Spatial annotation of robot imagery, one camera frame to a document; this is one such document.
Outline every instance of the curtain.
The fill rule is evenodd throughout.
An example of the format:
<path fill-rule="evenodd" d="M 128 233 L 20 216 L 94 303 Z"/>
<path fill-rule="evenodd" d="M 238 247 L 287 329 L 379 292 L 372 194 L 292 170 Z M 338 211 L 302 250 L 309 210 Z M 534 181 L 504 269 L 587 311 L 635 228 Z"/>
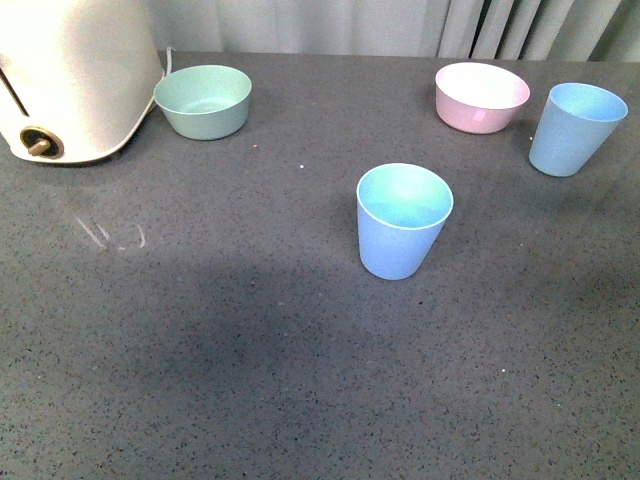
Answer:
<path fill-rule="evenodd" d="M 638 0 L 141 0 L 158 49 L 640 61 Z"/>

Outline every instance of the toaster knob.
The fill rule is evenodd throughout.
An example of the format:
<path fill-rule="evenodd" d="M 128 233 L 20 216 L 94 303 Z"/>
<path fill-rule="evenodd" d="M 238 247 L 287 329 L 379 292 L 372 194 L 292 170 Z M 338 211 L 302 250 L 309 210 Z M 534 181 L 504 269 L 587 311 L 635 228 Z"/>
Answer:
<path fill-rule="evenodd" d="M 53 160 L 64 153 L 62 140 L 45 128 L 26 127 L 20 132 L 20 140 L 33 157 Z"/>

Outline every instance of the toaster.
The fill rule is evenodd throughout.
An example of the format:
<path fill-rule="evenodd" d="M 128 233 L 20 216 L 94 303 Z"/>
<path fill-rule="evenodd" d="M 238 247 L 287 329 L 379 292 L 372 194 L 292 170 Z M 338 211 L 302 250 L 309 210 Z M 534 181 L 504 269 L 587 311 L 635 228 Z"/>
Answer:
<path fill-rule="evenodd" d="M 107 157 L 164 72 L 136 0 L 0 0 L 0 134 L 18 158 Z"/>

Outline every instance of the pink and white bowl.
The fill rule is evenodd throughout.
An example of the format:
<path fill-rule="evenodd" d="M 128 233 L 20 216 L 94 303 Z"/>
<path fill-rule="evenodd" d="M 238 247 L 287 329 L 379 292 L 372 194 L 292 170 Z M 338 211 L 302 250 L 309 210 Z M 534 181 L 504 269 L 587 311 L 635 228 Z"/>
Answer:
<path fill-rule="evenodd" d="M 467 133 L 505 128 L 529 100 L 527 83 L 504 68 L 461 62 L 436 74 L 436 111 L 449 126 Z"/>

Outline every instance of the cup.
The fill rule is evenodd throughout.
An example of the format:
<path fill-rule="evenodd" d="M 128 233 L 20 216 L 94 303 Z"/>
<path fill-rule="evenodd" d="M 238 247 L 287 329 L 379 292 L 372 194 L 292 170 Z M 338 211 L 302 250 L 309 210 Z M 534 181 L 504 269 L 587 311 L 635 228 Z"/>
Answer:
<path fill-rule="evenodd" d="M 360 259 L 385 280 L 413 275 L 453 209 L 447 183 L 426 168 L 380 165 L 356 188 Z"/>
<path fill-rule="evenodd" d="M 569 177 L 627 116 L 627 104 L 604 88 L 561 83 L 549 92 L 529 160 L 542 173 Z"/>

